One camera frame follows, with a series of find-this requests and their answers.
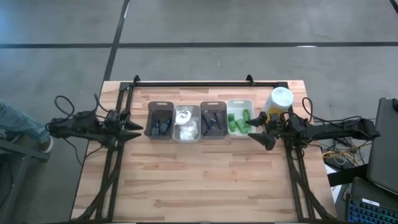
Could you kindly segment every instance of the gray floor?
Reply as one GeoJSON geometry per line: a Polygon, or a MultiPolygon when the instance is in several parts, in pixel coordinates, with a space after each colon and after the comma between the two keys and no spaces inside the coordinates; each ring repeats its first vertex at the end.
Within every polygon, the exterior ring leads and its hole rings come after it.
{"type": "MultiPolygon", "coordinates": [[[[112,42],[122,0],[0,1],[0,44],[112,42]]],[[[388,0],[132,0],[121,42],[398,41],[388,0]]],[[[56,95],[94,107],[110,49],[0,49],[0,98],[47,122],[56,95]]],[[[396,47],[119,49],[111,80],[303,79],[314,113],[374,118],[380,97],[397,97],[396,47]]],[[[73,139],[83,157],[86,141],[73,139]]],[[[68,220],[80,165],[56,141],[34,164],[12,223],[68,220]]]]}

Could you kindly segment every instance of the white plastic bin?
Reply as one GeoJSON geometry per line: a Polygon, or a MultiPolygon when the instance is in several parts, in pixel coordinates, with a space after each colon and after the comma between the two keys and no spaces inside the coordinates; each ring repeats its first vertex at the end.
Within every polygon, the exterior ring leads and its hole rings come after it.
{"type": "Polygon", "coordinates": [[[200,139],[200,122],[201,122],[201,117],[200,117],[200,107],[197,105],[180,105],[180,106],[175,106],[174,107],[174,113],[173,113],[173,117],[174,117],[174,121],[175,121],[175,115],[176,115],[176,110],[181,110],[184,108],[192,108],[192,116],[191,116],[191,120],[194,120],[197,124],[197,128],[198,128],[198,133],[195,136],[194,140],[183,140],[180,139],[180,131],[181,131],[181,126],[179,125],[174,125],[173,128],[173,139],[176,140],[178,143],[196,143],[198,142],[198,140],[200,139]]]}
{"type": "MultiPolygon", "coordinates": [[[[239,119],[243,119],[243,110],[248,109],[250,114],[250,119],[254,118],[254,106],[251,100],[228,100],[226,103],[226,114],[234,114],[235,121],[239,119]]],[[[228,126],[228,132],[232,138],[247,138],[248,134],[241,134],[238,127],[236,127],[235,131],[231,131],[228,126]]],[[[250,126],[248,133],[255,133],[256,127],[250,126]]]]}

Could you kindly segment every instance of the wooden table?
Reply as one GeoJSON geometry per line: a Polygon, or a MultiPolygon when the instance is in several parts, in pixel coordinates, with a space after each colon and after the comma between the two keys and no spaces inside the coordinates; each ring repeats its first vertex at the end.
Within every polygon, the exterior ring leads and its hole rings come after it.
{"type": "MultiPolygon", "coordinates": [[[[101,104],[114,109],[120,82],[105,82],[101,104]]],[[[301,104],[304,82],[288,81],[294,111],[308,117],[301,104]]],[[[132,121],[145,127],[148,102],[200,105],[202,101],[249,99],[259,114],[272,87],[162,87],[135,88],[132,121]]],[[[200,140],[197,144],[151,141],[143,135],[125,144],[114,222],[274,222],[296,221],[293,194],[283,142],[272,151],[252,139],[200,140]]],[[[87,153],[99,144],[91,142],[87,153]]],[[[73,207],[78,217],[101,185],[106,150],[85,160],[73,207]]],[[[310,188],[335,215],[335,205],[318,147],[304,157],[310,188]]],[[[301,192],[303,212],[307,214],[301,192]]],[[[104,211],[108,210],[108,200],[104,211]]]]}

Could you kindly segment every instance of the keyboard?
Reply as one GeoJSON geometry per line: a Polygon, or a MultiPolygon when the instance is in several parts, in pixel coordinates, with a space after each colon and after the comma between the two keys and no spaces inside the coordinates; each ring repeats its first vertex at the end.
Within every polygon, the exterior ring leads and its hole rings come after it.
{"type": "Polygon", "coordinates": [[[349,222],[398,224],[398,212],[382,208],[378,206],[377,202],[366,199],[359,200],[352,196],[348,197],[347,200],[346,214],[349,222]]]}

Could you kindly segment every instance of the black metal frame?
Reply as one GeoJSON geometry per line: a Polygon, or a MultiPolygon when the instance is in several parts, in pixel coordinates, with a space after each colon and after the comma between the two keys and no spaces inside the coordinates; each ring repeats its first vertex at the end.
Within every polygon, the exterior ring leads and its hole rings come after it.
{"type": "Polygon", "coordinates": [[[15,162],[16,159],[20,159],[15,164],[10,164],[12,167],[9,172],[12,172],[12,185],[9,189],[8,197],[4,201],[4,205],[0,208],[0,224],[9,223],[9,219],[14,209],[15,202],[17,200],[18,193],[24,183],[26,173],[29,165],[33,159],[38,159],[41,162],[47,162],[50,154],[44,154],[34,149],[24,148],[17,144],[10,143],[5,140],[0,140],[0,150],[8,152],[2,156],[13,157],[11,160],[15,162]]]}
{"type": "MultiPolygon", "coordinates": [[[[187,83],[187,82],[140,82],[139,77],[136,76],[134,78],[134,81],[131,83],[126,83],[126,82],[120,83],[119,95],[118,95],[118,100],[116,103],[116,110],[118,112],[121,111],[123,94],[124,94],[124,91],[126,91],[126,90],[129,91],[129,94],[127,97],[125,110],[129,110],[130,106],[131,106],[131,101],[132,101],[132,94],[133,94],[135,87],[144,88],[144,87],[170,87],[170,86],[234,86],[234,87],[269,86],[269,87],[274,87],[274,88],[282,86],[285,88],[289,88],[287,82],[255,82],[251,75],[248,75],[246,78],[246,81],[242,81],[242,82],[225,81],[225,82],[191,82],[191,83],[187,83]]],[[[284,142],[285,142],[287,165],[289,168],[290,181],[291,181],[291,185],[292,185],[293,198],[294,198],[294,202],[295,202],[295,210],[296,210],[296,214],[297,214],[297,219],[298,219],[298,221],[300,221],[304,217],[303,217],[303,211],[302,211],[302,206],[301,206],[301,201],[300,201],[299,188],[297,186],[298,185],[298,182],[296,179],[297,177],[295,175],[296,168],[294,166],[294,160],[293,160],[293,156],[292,156],[293,149],[290,146],[288,141],[285,140],[284,142]]],[[[95,208],[95,210],[96,210],[95,219],[90,220],[91,215],[93,214],[93,210],[92,210],[92,212],[89,213],[89,215],[80,217],[85,220],[77,219],[77,220],[73,220],[73,222],[89,223],[89,222],[96,222],[96,221],[100,221],[100,220],[112,222],[114,206],[116,203],[116,196],[117,196],[118,182],[119,182],[119,173],[121,170],[121,161],[123,158],[124,146],[123,145],[119,146],[116,151],[117,151],[116,163],[114,165],[112,172],[109,173],[110,169],[111,169],[111,161],[113,158],[114,151],[108,150],[108,153],[107,153],[106,159],[105,159],[105,166],[104,166],[104,171],[103,171],[103,179],[101,181],[101,188],[100,188],[99,194],[94,199],[94,201],[97,203],[93,202],[90,205],[90,207],[88,207],[88,209],[95,208]],[[112,185],[112,188],[111,188],[111,196],[110,196],[110,200],[109,200],[108,213],[106,215],[106,218],[102,218],[104,195],[108,191],[110,185],[112,185]]],[[[303,182],[305,183],[305,185],[308,186],[308,188],[309,188],[307,172],[305,170],[304,159],[300,153],[297,154],[297,160],[298,160],[299,174],[300,174],[303,182]]],[[[306,204],[307,204],[309,219],[315,219],[314,207],[313,207],[312,203],[310,202],[310,198],[307,195],[304,195],[304,196],[305,196],[305,200],[306,200],[306,204]]]]}

